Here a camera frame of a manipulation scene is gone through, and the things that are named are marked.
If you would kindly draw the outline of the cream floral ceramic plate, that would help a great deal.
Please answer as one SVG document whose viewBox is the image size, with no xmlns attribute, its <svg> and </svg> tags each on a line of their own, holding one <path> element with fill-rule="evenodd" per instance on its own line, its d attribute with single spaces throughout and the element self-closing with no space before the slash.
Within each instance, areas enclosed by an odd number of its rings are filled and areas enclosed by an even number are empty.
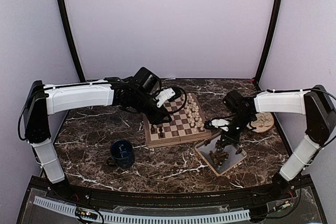
<svg viewBox="0 0 336 224">
<path fill-rule="evenodd" d="M 271 113 L 257 113 L 255 121 L 247 124 L 247 128 L 255 133 L 265 133 L 270 130 L 274 124 L 274 117 Z"/>
</svg>

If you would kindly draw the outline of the dark blue enamel mug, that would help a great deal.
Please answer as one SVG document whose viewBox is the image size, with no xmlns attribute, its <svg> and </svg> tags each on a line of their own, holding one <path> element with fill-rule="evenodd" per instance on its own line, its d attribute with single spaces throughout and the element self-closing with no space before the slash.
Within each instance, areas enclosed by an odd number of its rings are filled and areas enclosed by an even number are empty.
<svg viewBox="0 0 336 224">
<path fill-rule="evenodd" d="M 106 164 L 111 167 L 118 166 L 122 169 L 131 167 L 135 162 L 132 144 L 127 140 L 116 140 L 110 146 L 110 157 Z"/>
</svg>

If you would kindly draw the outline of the black right frame post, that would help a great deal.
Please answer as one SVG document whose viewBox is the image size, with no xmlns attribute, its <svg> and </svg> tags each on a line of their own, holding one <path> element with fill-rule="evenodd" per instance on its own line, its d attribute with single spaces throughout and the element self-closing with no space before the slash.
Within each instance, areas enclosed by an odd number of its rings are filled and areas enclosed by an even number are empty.
<svg viewBox="0 0 336 224">
<path fill-rule="evenodd" d="M 278 20 L 279 11 L 280 11 L 280 6 L 281 6 L 281 0 L 274 0 L 274 3 L 272 5 L 269 26 L 268 26 L 268 30 L 267 30 L 267 34 L 265 38 L 265 43 L 264 43 L 263 50 L 260 56 L 260 61 L 257 67 L 256 74 L 253 77 L 253 84 L 257 89 L 259 89 L 259 83 L 261 81 L 261 78 L 262 78 L 262 75 L 263 75 L 263 72 L 266 66 L 267 58 L 268 58 L 268 55 L 271 49 L 271 44 L 272 44 L 272 40 L 273 40 L 274 33 L 276 30 L 276 24 Z"/>
</svg>

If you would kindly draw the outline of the wooden folding chess board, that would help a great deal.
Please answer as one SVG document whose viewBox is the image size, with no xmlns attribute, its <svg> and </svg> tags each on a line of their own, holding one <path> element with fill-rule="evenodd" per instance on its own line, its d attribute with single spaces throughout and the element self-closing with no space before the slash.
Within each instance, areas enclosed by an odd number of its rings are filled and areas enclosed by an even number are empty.
<svg viewBox="0 0 336 224">
<path fill-rule="evenodd" d="M 198 100 L 193 94 L 196 102 L 200 108 Z M 170 123 L 163 123 L 159 125 L 154 125 L 155 133 L 151 133 L 150 128 L 151 124 L 148 119 L 144 116 L 144 132 L 147 147 L 163 147 L 168 145 L 175 145 L 181 143 L 195 142 L 200 140 L 205 140 L 211 137 L 211 131 L 205 129 L 204 132 L 193 133 L 191 127 L 188 123 L 186 113 L 184 111 L 184 106 L 186 104 L 185 97 L 180 97 L 173 102 L 166 101 L 164 103 L 165 108 L 168 111 L 173 111 L 174 114 L 171 114 L 172 121 Z M 202 109 L 200 108 L 200 115 L 205 123 L 205 116 Z M 159 136 L 159 127 L 162 127 L 164 138 Z"/>
</svg>

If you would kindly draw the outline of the silver metal tray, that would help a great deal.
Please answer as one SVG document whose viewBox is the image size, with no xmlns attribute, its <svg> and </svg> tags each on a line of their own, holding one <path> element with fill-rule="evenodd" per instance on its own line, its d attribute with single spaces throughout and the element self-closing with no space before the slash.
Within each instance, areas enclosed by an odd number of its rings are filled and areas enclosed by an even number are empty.
<svg viewBox="0 0 336 224">
<path fill-rule="evenodd" d="M 206 162 L 216 176 L 222 176 L 247 157 L 244 149 L 237 145 L 217 147 L 221 138 L 220 132 L 196 144 L 195 150 Z"/>
</svg>

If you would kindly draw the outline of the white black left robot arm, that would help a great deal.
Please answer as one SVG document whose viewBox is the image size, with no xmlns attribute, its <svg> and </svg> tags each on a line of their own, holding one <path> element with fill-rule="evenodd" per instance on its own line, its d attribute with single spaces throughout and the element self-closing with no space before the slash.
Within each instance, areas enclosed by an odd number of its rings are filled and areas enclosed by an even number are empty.
<svg viewBox="0 0 336 224">
<path fill-rule="evenodd" d="M 164 108 L 165 102 L 186 95 L 179 86 L 163 87 L 162 80 L 145 67 L 126 78 L 106 77 L 72 84 L 36 80 L 19 114 L 17 135 L 33 148 L 47 179 L 54 184 L 54 193 L 69 201 L 74 197 L 74 189 L 65 182 L 51 136 L 51 116 L 88 107 L 117 106 L 128 113 L 143 114 L 151 124 L 159 125 L 172 120 L 173 112 Z"/>
</svg>

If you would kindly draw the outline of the white chess pieces row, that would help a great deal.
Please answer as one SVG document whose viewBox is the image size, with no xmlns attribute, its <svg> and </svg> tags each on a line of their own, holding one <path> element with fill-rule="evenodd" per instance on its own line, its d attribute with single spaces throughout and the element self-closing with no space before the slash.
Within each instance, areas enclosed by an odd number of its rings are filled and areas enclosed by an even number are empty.
<svg viewBox="0 0 336 224">
<path fill-rule="evenodd" d="M 187 116 L 188 123 L 193 133 L 204 132 L 204 122 L 200 115 L 200 108 L 194 98 L 193 94 L 189 93 L 185 99 L 186 104 L 184 111 Z"/>
</svg>

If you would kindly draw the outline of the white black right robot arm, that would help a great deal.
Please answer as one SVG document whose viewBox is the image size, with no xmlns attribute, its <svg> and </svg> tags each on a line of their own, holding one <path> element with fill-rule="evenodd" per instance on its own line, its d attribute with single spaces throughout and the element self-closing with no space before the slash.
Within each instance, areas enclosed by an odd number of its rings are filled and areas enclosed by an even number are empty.
<svg viewBox="0 0 336 224">
<path fill-rule="evenodd" d="M 317 154 L 335 139 L 335 96 L 322 85 L 258 91 L 246 97 L 233 90 L 226 94 L 223 103 L 233 113 L 233 119 L 213 118 L 205 122 L 207 129 L 221 129 L 219 149 L 239 143 L 242 130 L 258 113 L 273 113 L 286 136 L 299 136 L 293 131 L 302 130 L 301 141 L 275 174 L 275 183 L 268 187 L 273 200 L 286 194 L 287 183 L 310 166 Z"/>
</svg>

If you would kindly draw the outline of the black left frame post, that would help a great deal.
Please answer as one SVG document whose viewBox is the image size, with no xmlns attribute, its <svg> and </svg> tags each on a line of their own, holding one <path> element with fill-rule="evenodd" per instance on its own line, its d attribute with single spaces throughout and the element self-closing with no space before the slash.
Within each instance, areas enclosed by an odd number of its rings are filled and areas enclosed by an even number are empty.
<svg viewBox="0 0 336 224">
<path fill-rule="evenodd" d="M 58 3 L 58 8 L 59 8 L 60 17 L 61 17 L 64 33 L 66 36 L 68 48 L 69 48 L 70 55 L 73 61 L 73 65 L 75 67 L 79 81 L 85 82 L 85 75 L 84 75 L 80 60 L 79 60 L 75 41 L 72 35 L 65 0 L 57 0 L 57 3 Z"/>
</svg>

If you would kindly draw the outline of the black frame post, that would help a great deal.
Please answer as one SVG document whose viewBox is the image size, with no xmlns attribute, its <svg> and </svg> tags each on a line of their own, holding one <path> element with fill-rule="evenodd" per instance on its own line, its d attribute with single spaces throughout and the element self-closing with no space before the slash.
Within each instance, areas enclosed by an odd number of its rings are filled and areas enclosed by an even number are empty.
<svg viewBox="0 0 336 224">
<path fill-rule="evenodd" d="M 267 58 L 268 58 L 268 55 L 271 49 L 271 44 L 272 44 L 272 40 L 273 40 L 274 33 L 276 30 L 276 24 L 278 20 L 279 11 L 280 11 L 280 6 L 281 6 L 281 0 L 274 0 L 274 3 L 272 5 L 269 26 L 268 26 L 268 30 L 267 30 L 267 34 L 265 38 L 265 43 L 264 43 L 263 50 L 260 56 L 260 61 L 257 67 L 256 74 L 253 77 L 253 84 L 257 89 L 259 89 L 259 83 L 261 81 L 261 78 L 262 78 L 262 75 L 263 75 L 263 72 L 266 66 Z"/>
<path fill-rule="evenodd" d="M 69 48 L 70 55 L 73 61 L 73 65 L 75 67 L 79 81 L 85 82 L 85 75 L 84 75 L 80 60 L 79 60 L 75 41 L 72 35 L 65 0 L 57 0 L 57 3 L 58 3 L 58 8 L 59 8 L 60 17 L 61 17 L 64 33 L 66 36 L 68 48 Z"/>
</svg>

